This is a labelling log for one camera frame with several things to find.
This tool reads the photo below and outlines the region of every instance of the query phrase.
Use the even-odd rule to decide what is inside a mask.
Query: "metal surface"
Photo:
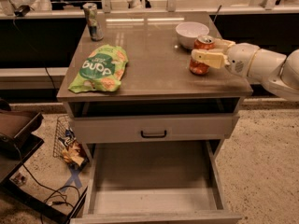
[[[226,69],[210,69],[206,76],[189,71],[191,53],[177,39],[175,28],[183,21],[207,25],[210,35],[221,37],[207,15],[199,12],[98,14],[105,37],[92,42],[85,29],[58,93],[61,102],[167,98],[240,97],[251,95],[249,83]],[[128,55],[121,87],[115,92],[75,94],[68,90],[85,59],[98,47],[123,47]]]

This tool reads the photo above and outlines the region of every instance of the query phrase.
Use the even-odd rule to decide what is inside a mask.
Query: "cabinet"
[[[175,32],[180,22],[198,21],[220,37],[213,22],[198,12],[99,14],[99,21],[105,38],[92,42],[84,31],[57,96],[79,142],[95,144],[83,215],[71,222],[236,223],[215,158],[252,90],[225,68],[193,75]],[[104,44],[128,54],[121,87],[69,91],[86,57]]]

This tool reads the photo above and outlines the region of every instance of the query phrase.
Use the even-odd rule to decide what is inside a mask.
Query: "chip bag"
[[[116,91],[128,63],[121,47],[104,45],[86,59],[68,89],[74,93],[86,91]]]

